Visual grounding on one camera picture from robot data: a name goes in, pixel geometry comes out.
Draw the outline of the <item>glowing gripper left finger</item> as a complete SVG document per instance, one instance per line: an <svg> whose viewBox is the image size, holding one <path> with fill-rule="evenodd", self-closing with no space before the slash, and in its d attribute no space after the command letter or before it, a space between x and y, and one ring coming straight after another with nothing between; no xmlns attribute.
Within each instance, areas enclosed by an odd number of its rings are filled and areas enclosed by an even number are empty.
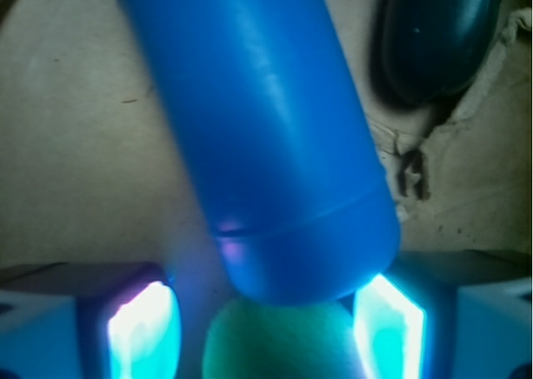
<svg viewBox="0 0 533 379"><path fill-rule="evenodd" d="M174 378L179 301L153 262L1 270L3 378Z"/></svg>

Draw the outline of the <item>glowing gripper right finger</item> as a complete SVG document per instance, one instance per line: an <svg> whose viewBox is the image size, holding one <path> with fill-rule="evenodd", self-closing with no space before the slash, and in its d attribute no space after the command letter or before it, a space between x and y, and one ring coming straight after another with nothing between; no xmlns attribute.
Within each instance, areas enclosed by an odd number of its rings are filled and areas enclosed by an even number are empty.
<svg viewBox="0 0 533 379"><path fill-rule="evenodd" d="M369 378L530 378L532 261L523 252L402 252L355 295Z"/></svg>

